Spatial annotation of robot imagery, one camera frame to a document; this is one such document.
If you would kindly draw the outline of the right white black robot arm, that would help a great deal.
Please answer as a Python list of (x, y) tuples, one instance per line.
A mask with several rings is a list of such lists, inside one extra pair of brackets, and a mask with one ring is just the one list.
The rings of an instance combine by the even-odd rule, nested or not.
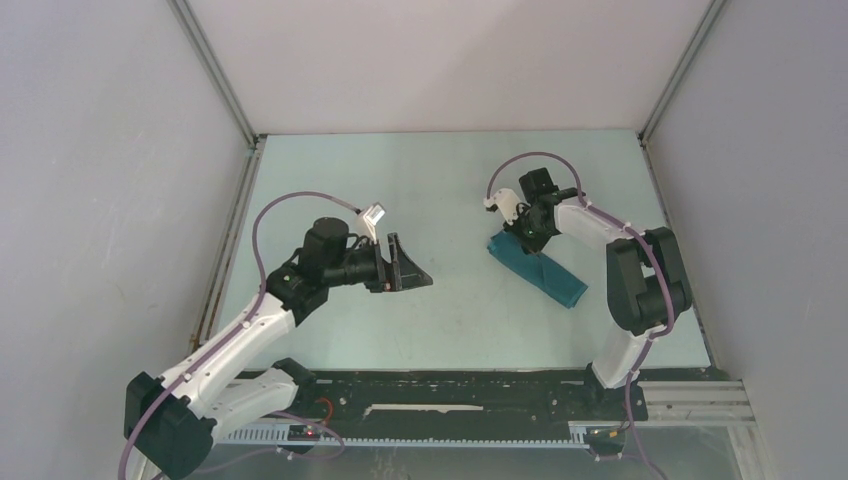
[(522, 192), (502, 188), (486, 201), (504, 218), (490, 253), (513, 272), (563, 305), (576, 302), (565, 291), (575, 284), (543, 249), (569, 235), (605, 255), (607, 306), (614, 321), (601, 352), (590, 363), (595, 382), (581, 392), (585, 411), (606, 418), (622, 403), (619, 388), (634, 380), (645, 348), (669, 334), (693, 301), (674, 233), (667, 227), (642, 230), (596, 207), (580, 187), (561, 189), (545, 168), (519, 179)]

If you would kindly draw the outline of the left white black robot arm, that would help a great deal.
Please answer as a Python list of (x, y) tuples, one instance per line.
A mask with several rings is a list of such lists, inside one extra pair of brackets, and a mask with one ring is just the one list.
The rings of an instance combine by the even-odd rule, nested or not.
[(429, 287), (432, 277), (402, 249), (397, 234), (381, 243), (350, 232), (333, 217), (316, 220), (303, 244), (271, 273), (246, 308), (207, 344), (154, 377), (127, 385), (124, 436), (161, 475), (184, 479), (213, 446), (241, 426), (276, 411), (304, 416), (316, 403), (311, 373), (286, 360), (235, 388), (229, 386), (262, 350), (293, 332), (324, 305), (334, 287), (363, 285), (371, 293)]

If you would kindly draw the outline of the teal satin napkin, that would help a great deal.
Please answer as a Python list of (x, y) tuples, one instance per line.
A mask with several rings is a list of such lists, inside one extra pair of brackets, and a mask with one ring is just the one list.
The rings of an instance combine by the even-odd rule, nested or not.
[(512, 273), (567, 309), (574, 308), (588, 290), (582, 280), (547, 255), (525, 253), (518, 240), (507, 232), (492, 236), (487, 251)]

